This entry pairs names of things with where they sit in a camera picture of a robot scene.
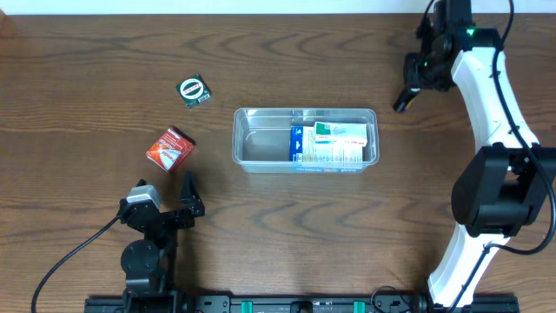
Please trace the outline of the black tube with white cap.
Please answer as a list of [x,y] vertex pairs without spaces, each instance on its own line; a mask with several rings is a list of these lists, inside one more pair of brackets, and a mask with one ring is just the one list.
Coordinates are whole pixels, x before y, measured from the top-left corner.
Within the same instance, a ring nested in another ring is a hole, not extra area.
[[406,111],[409,107],[411,102],[420,94],[419,88],[409,88],[405,87],[401,93],[399,94],[398,98],[394,102],[393,109],[396,112],[403,112]]

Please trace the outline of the white green medicine box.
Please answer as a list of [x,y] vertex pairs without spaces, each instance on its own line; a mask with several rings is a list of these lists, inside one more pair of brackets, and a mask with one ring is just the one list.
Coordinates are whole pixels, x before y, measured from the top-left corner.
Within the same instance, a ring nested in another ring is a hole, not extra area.
[[314,124],[314,140],[317,143],[345,143],[358,146],[367,144],[367,126],[364,123]]

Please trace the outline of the blue fever patch packet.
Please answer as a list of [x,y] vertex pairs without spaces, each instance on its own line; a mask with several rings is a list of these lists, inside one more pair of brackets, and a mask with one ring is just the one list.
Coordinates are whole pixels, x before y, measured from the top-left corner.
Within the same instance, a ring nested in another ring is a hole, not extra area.
[[363,148],[348,143],[317,143],[312,126],[292,126],[289,161],[311,171],[354,172],[363,168]]

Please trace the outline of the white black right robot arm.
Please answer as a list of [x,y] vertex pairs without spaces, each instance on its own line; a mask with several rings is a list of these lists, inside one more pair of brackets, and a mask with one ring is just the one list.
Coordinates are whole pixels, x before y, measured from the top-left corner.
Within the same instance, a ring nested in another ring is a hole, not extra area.
[[475,154],[455,182],[455,228],[427,292],[411,312],[515,312],[514,296],[478,296],[482,275],[511,238],[554,204],[555,151],[540,144],[513,93],[504,53],[506,31],[481,28],[469,0],[428,4],[416,31],[420,50],[405,57],[404,87],[394,103],[406,110],[423,90],[457,88],[472,126]]

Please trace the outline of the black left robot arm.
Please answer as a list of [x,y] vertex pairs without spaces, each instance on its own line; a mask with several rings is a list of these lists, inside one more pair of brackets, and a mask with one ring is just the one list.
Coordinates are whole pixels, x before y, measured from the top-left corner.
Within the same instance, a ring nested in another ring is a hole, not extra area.
[[120,201],[116,217],[143,234],[143,239],[130,243],[121,255],[121,267],[126,275],[121,312],[195,311],[195,300],[175,286],[177,233],[194,227],[195,219],[205,215],[205,206],[190,172],[184,178],[179,202],[181,209],[161,212],[161,196],[144,180]]

